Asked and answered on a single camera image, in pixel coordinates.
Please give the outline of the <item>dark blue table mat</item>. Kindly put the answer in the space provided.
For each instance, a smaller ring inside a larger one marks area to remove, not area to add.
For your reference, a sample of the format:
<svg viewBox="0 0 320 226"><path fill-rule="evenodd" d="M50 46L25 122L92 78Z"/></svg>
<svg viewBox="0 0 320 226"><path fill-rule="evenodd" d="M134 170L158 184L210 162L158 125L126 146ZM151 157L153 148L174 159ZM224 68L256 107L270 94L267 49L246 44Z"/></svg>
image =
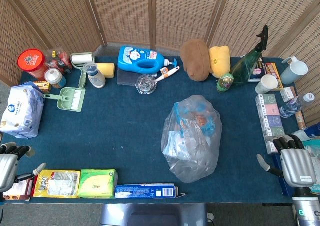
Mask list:
<svg viewBox="0 0 320 226"><path fill-rule="evenodd" d="M256 107L256 83L232 86L225 93L216 79L194 82L181 69L161 81L150 95L115 78L97 89L86 84L81 112L60 110L54 100L44 103L38 135L19 139L4 134L3 142L28 145L33 157L22 157L19 173L41 163L48 169L115 169L119 184L174 183L182 197L174 203L284 203L277 176L262 169L257 154L268 163ZM204 96L220 114L222 135L215 171L196 182L181 182L162 154L165 119L176 102L192 95Z"/></svg>

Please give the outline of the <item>clear plastic bag with items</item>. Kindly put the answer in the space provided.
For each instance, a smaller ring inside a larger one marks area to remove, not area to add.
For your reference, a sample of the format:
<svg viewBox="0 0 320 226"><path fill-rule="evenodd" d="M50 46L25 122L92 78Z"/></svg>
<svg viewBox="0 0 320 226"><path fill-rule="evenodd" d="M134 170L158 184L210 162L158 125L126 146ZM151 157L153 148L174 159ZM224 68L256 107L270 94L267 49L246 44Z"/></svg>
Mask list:
<svg viewBox="0 0 320 226"><path fill-rule="evenodd" d="M176 102L164 122L161 151L170 171L184 183L212 174L222 137L220 114L202 95Z"/></svg>

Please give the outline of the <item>white lint roller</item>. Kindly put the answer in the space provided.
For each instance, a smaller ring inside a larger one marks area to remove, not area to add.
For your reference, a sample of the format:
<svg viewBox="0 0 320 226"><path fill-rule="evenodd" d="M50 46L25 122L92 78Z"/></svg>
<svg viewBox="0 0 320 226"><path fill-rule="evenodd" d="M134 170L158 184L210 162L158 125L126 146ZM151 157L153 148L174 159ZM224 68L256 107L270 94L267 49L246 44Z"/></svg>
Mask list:
<svg viewBox="0 0 320 226"><path fill-rule="evenodd" d="M70 55L70 62L72 66L81 71L80 79L78 82L79 88L84 88L86 84L87 74L84 70L84 65L86 63L95 62L95 57L93 52L83 52L83 53L72 53Z"/></svg>

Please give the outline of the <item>red lid snack canister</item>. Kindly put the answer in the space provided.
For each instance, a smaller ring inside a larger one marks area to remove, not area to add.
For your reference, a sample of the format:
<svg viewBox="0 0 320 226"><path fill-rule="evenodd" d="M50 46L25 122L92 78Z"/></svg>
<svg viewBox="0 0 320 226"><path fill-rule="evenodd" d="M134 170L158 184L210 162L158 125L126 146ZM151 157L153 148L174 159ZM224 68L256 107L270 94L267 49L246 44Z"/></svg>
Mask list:
<svg viewBox="0 0 320 226"><path fill-rule="evenodd" d="M27 49L17 59L18 67L39 81L45 80L48 67L45 64L45 55L39 49Z"/></svg>

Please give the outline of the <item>clear water bottle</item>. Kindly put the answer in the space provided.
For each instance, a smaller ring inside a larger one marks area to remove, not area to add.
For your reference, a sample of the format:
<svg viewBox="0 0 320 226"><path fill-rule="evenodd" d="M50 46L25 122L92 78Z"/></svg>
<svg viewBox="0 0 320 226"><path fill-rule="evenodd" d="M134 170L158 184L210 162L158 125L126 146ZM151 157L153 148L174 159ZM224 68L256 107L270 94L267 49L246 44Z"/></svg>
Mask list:
<svg viewBox="0 0 320 226"><path fill-rule="evenodd" d="M287 102L284 106L279 108L280 116L288 118L295 115L298 111L303 110L307 106L310 106L315 100L313 93L307 93L305 95L299 95Z"/></svg>

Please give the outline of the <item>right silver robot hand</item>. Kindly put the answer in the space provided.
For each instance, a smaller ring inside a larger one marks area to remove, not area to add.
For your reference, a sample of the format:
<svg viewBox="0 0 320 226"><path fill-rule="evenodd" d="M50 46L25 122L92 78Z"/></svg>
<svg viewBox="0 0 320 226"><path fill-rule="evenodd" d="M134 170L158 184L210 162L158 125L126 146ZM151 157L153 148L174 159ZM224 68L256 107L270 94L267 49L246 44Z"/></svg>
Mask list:
<svg viewBox="0 0 320 226"><path fill-rule="evenodd" d="M265 171L284 178L293 188L311 187L317 182L311 155L298 136L289 134L269 139L279 153L282 169L273 168L262 155L257 154L257 160Z"/></svg>

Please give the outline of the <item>blue detergent bottle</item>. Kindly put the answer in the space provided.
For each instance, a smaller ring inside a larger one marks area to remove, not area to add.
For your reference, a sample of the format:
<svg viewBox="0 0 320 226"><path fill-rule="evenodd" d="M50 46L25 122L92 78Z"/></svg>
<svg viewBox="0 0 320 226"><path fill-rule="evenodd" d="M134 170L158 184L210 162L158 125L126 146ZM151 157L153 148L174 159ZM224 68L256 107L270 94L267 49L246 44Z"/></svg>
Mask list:
<svg viewBox="0 0 320 226"><path fill-rule="evenodd" d="M117 66L127 72L139 74L156 74L162 68L177 67L177 60L170 61L154 50L122 46L118 55Z"/></svg>

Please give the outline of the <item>small white box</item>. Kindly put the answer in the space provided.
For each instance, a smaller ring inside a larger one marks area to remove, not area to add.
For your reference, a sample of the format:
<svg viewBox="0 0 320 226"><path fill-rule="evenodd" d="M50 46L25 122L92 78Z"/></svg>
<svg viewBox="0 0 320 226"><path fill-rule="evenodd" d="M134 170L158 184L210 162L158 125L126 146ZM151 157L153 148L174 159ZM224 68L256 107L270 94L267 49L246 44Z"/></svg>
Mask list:
<svg viewBox="0 0 320 226"><path fill-rule="evenodd" d="M285 87L280 91L280 94L284 102L289 102L297 96L293 86Z"/></svg>

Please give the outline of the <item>light blue pitcher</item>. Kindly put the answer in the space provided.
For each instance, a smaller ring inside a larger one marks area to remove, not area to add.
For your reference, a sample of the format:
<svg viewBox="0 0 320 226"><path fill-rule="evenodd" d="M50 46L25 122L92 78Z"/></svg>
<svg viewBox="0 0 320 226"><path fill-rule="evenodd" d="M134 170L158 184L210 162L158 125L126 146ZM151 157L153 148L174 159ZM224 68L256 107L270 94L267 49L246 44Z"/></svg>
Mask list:
<svg viewBox="0 0 320 226"><path fill-rule="evenodd" d="M291 63L280 75L282 83L286 85L299 80L309 71L308 66L304 62L298 60L295 56L283 60L282 64L288 63L289 61L291 61Z"/></svg>

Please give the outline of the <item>red yellow flat package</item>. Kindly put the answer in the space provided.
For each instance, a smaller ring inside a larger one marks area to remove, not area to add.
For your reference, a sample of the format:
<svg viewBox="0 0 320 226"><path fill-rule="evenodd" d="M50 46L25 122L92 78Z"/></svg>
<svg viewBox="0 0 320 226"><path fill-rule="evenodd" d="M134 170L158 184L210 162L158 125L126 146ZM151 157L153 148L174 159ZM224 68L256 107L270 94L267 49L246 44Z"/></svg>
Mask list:
<svg viewBox="0 0 320 226"><path fill-rule="evenodd" d="M281 78L280 78L280 75L279 75L279 72L278 72L276 64L274 62L265 63L265 68L266 68L267 74L273 75L278 81L278 86L277 86L277 88L274 89L274 91L283 90L284 86L282 84L282 81L281 81Z"/></svg>

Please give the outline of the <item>white paper cup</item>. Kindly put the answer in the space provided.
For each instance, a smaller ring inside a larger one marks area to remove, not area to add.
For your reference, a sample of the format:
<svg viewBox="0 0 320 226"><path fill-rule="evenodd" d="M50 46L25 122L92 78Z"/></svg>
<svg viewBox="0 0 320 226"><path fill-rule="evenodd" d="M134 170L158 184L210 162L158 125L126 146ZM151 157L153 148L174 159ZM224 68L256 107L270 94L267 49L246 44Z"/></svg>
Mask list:
<svg viewBox="0 0 320 226"><path fill-rule="evenodd" d="M270 74L264 75L258 85L255 87L257 94L266 94L278 87L278 80Z"/></svg>

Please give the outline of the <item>blue flat box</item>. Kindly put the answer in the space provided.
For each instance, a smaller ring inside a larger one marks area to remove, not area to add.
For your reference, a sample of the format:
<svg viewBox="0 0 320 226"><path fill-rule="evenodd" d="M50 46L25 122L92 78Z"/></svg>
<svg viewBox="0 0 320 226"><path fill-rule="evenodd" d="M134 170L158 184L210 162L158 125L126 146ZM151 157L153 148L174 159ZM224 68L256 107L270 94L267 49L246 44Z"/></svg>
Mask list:
<svg viewBox="0 0 320 226"><path fill-rule="evenodd" d="M124 184L115 187L119 199L174 199L185 196L174 183Z"/></svg>

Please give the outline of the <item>brown plush toy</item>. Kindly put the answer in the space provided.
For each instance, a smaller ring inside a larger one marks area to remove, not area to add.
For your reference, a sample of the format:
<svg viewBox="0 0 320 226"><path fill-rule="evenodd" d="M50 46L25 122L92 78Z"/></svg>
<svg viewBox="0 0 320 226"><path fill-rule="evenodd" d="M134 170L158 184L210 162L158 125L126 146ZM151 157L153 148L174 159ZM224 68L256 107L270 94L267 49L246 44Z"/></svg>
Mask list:
<svg viewBox="0 0 320 226"><path fill-rule="evenodd" d="M200 39L185 42L180 49L184 71L196 82L204 81L210 74L210 56L206 43Z"/></svg>

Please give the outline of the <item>clear bag of red snacks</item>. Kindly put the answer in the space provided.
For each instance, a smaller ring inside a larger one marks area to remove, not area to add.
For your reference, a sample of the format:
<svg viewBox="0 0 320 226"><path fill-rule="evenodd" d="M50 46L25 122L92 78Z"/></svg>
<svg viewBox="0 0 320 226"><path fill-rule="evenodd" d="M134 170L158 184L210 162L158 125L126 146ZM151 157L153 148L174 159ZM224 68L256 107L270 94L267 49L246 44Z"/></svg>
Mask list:
<svg viewBox="0 0 320 226"><path fill-rule="evenodd" d="M45 53L45 65L48 68L56 68L62 74L71 74L72 66L68 54L61 48L49 49Z"/></svg>

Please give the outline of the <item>green tissue box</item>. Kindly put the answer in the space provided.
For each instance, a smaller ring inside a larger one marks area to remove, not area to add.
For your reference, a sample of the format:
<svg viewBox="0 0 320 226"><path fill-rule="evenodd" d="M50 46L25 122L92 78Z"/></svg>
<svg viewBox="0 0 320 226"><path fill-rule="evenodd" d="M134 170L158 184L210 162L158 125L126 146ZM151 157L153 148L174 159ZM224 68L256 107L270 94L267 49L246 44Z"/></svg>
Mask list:
<svg viewBox="0 0 320 226"><path fill-rule="evenodd" d="M82 169L77 195L80 198L113 198L117 184L115 169Z"/></svg>

